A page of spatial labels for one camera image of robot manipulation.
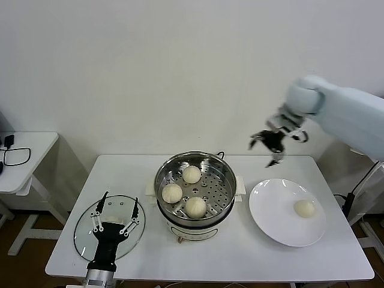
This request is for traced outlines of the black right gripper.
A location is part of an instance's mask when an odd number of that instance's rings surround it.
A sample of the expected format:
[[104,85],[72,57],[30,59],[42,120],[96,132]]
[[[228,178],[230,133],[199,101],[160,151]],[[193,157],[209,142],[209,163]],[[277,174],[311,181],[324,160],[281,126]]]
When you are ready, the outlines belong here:
[[250,136],[248,150],[252,150],[257,142],[262,142],[271,152],[271,160],[265,166],[266,168],[280,164],[285,156],[283,139],[285,134],[282,132],[273,132],[263,130]]

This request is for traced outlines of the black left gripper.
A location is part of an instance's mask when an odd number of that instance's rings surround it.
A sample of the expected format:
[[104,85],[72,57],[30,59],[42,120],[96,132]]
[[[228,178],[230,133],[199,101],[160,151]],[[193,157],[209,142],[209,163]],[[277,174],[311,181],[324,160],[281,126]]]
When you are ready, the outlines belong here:
[[87,269],[102,271],[115,271],[117,269],[115,260],[118,245],[127,240],[130,233],[140,224],[139,203],[135,198],[131,220],[125,226],[118,223],[102,222],[101,213],[103,212],[105,201],[108,195],[106,191],[103,197],[97,202],[96,208],[91,212],[93,232],[98,244],[92,261],[87,265]]

